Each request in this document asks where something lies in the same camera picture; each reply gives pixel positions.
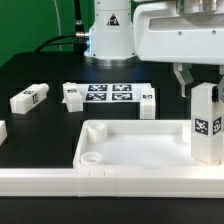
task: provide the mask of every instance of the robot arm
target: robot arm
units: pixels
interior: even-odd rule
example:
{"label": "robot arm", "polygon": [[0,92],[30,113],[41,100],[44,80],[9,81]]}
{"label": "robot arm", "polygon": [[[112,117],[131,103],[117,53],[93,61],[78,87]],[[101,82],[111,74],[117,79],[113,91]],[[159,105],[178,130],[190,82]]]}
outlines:
{"label": "robot arm", "polygon": [[[140,5],[134,15],[134,40],[142,61],[174,63],[174,73],[185,86],[193,79],[191,64],[220,65],[224,73],[224,1],[187,0]],[[215,101],[224,102],[224,80]]]}

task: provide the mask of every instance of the green background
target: green background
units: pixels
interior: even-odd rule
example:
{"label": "green background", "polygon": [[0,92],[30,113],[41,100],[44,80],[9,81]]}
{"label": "green background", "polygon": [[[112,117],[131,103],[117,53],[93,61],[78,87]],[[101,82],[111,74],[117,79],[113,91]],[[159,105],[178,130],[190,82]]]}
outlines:
{"label": "green background", "polygon": [[[74,33],[73,0],[57,0],[57,3],[62,34]],[[80,0],[80,4],[85,30],[88,31],[94,22],[94,0]],[[33,51],[46,40],[58,36],[54,0],[1,0],[0,10],[0,66],[16,53]]]}

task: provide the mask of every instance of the upright white block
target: upright white block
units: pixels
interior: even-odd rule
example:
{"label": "upright white block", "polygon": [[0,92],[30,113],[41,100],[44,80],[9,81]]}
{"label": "upright white block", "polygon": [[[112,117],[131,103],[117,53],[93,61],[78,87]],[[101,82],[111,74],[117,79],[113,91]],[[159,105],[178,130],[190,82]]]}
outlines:
{"label": "upright white block", "polygon": [[140,119],[155,119],[156,100],[154,88],[143,88],[140,100]]}
{"label": "upright white block", "polygon": [[7,131],[5,121],[0,121],[0,145],[4,142],[7,137]]}
{"label": "upright white block", "polygon": [[223,154],[224,104],[212,101],[214,86],[203,83],[193,88],[191,99],[191,154],[196,160],[211,165]]}
{"label": "upright white block", "polygon": [[49,86],[47,84],[33,84],[18,95],[10,99],[12,113],[26,114],[41,101],[47,98]]}
{"label": "upright white block", "polygon": [[83,99],[76,83],[63,84],[63,93],[69,112],[83,111]]}

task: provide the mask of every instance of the marker sticker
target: marker sticker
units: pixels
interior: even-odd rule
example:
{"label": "marker sticker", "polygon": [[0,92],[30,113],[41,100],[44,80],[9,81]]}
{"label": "marker sticker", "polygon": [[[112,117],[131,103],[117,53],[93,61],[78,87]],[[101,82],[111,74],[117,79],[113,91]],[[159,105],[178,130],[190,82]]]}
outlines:
{"label": "marker sticker", "polygon": [[88,93],[86,95],[86,101],[105,101],[106,99],[106,93]]}
{"label": "marker sticker", "polygon": [[131,85],[113,85],[113,91],[132,91]]}
{"label": "marker sticker", "polygon": [[195,118],[195,132],[208,136],[208,121]]}
{"label": "marker sticker", "polygon": [[76,89],[68,89],[67,92],[68,92],[68,93],[76,93],[77,90],[76,90]]}
{"label": "marker sticker", "polygon": [[32,91],[32,90],[26,90],[25,92],[23,92],[23,94],[32,94],[32,93],[34,93],[34,91]]}
{"label": "marker sticker", "polygon": [[152,99],[152,95],[143,95],[142,98],[143,99]]}
{"label": "marker sticker", "polygon": [[133,100],[132,93],[113,93],[112,100]]}
{"label": "marker sticker", "polygon": [[102,92],[107,91],[107,85],[89,85],[88,91]]}
{"label": "marker sticker", "polygon": [[33,95],[33,104],[38,103],[38,96],[37,93]]}

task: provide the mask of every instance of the white block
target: white block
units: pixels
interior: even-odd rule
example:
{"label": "white block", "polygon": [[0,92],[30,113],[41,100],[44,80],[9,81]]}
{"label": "white block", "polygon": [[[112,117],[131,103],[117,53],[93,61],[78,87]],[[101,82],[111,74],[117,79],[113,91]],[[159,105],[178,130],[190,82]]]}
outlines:
{"label": "white block", "polygon": [[143,88],[140,101],[140,119],[155,119],[156,100],[155,89]]}
{"label": "white block", "polygon": [[83,111],[83,99],[76,83],[63,84],[63,93],[69,112]]}
{"label": "white block", "polygon": [[0,145],[4,142],[7,137],[7,131],[5,121],[0,121]]}
{"label": "white block", "polygon": [[196,160],[213,164],[223,154],[223,103],[212,102],[215,85],[203,83],[192,89],[191,154]]}
{"label": "white block", "polygon": [[10,99],[12,113],[26,114],[47,98],[47,84],[33,84]]}

